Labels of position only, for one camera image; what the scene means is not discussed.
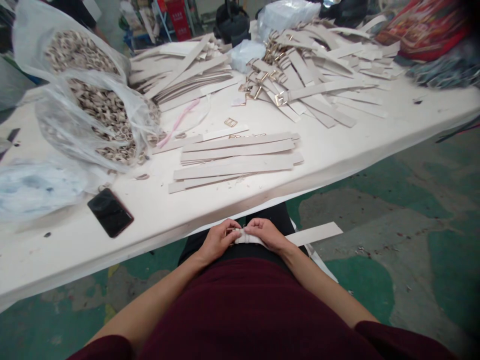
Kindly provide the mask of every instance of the maroon sweater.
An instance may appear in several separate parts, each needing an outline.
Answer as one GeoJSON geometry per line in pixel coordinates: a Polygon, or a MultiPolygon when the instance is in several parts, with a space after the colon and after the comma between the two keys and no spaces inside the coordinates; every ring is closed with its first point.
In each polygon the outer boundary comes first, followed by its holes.
{"type": "MultiPolygon", "coordinates": [[[[278,265],[242,258],[193,280],[158,322],[140,360],[455,359],[438,342],[362,321],[350,329],[278,265]]],[[[122,336],[100,338],[70,360],[131,360],[122,336]]]]}

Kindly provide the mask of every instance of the white table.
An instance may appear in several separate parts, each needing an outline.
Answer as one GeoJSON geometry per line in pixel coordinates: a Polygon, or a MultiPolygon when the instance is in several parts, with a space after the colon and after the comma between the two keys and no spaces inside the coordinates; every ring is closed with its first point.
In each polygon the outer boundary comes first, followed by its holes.
{"type": "MultiPolygon", "coordinates": [[[[225,129],[228,117],[247,124],[250,134],[296,132],[301,136],[298,149],[304,163],[291,171],[256,174],[243,181],[168,194],[173,171],[181,168],[180,149],[176,149],[153,156],[152,161],[114,183],[113,191],[135,218],[115,239],[107,236],[88,209],[88,199],[31,223],[0,225],[0,308],[172,243],[199,227],[344,179],[480,113],[480,91],[476,88],[432,91],[416,87],[404,77],[391,85],[391,91],[368,90],[383,99],[389,118],[364,116],[353,128],[338,125],[327,129],[305,115],[293,123],[273,104],[259,100],[231,107],[232,99],[240,94],[238,86],[214,94],[210,114],[193,130],[195,133],[225,129]],[[413,104],[412,99],[418,97],[423,102],[413,104]],[[134,179],[143,173],[149,173],[150,178],[134,179]]],[[[205,103],[204,98],[185,119],[185,128],[188,122],[196,121],[205,103]]],[[[167,130],[182,109],[162,114],[167,130]]],[[[18,108],[0,126],[0,136],[18,127],[21,146],[8,151],[2,166],[14,158],[44,159],[55,152],[39,133],[32,104],[18,108]]]]}

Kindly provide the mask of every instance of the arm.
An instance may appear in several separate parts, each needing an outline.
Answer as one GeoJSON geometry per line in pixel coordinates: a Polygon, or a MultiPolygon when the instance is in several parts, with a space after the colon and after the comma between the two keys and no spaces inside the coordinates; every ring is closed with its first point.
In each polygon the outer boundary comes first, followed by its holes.
{"type": "Polygon", "coordinates": [[[254,218],[245,228],[279,255],[298,282],[332,309],[350,328],[361,321],[379,321],[343,287],[326,275],[297,246],[291,243],[270,220],[254,218]]]}
{"type": "Polygon", "coordinates": [[[159,320],[182,294],[187,284],[202,269],[222,256],[229,245],[241,236],[238,231],[226,235],[227,229],[232,227],[241,228],[231,219],[212,227],[196,253],[124,307],[87,345],[107,335],[120,335],[129,340],[134,352],[138,354],[159,320]]]}
{"type": "Polygon", "coordinates": [[[90,28],[95,35],[97,35],[100,39],[102,39],[104,42],[110,45],[104,33],[98,27],[97,22],[95,21],[93,16],[90,14],[89,10],[85,7],[83,1],[70,0],[70,5],[75,9],[80,22],[83,23],[83,25],[85,25],[86,27],[90,28]]]}
{"type": "Polygon", "coordinates": [[[100,39],[102,39],[104,42],[106,42],[107,45],[110,45],[109,44],[109,41],[107,40],[107,38],[105,37],[104,33],[102,32],[102,30],[100,30],[100,28],[98,27],[98,25],[95,25],[95,27],[92,29],[93,30],[93,33],[95,35],[97,35],[100,39]]]}

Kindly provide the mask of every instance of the person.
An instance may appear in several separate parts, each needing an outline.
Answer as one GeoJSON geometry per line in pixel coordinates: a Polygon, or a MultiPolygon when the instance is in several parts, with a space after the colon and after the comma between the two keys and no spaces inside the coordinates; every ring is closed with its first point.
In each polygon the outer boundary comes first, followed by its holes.
{"type": "Polygon", "coordinates": [[[70,360],[455,359],[428,337],[383,325],[285,237],[285,203],[190,236],[178,267],[70,360]]]}
{"type": "Polygon", "coordinates": [[[87,29],[90,29],[95,35],[110,45],[109,41],[105,37],[104,33],[99,29],[97,22],[87,10],[82,0],[46,0],[46,2],[75,19],[77,23],[83,25],[87,29]]]}

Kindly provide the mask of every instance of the concrete floor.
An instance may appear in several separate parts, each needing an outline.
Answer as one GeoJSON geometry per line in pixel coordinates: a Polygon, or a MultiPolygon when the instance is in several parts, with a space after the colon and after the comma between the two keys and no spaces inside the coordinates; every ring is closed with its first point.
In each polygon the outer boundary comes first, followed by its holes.
{"type": "MultiPolygon", "coordinates": [[[[480,338],[480,131],[428,140],[288,201],[300,229],[335,221],[313,246],[340,284],[382,323],[432,337],[461,358],[480,338]]],[[[64,359],[171,272],[185,239],[0,314],[2,359],[64,359]]]]}

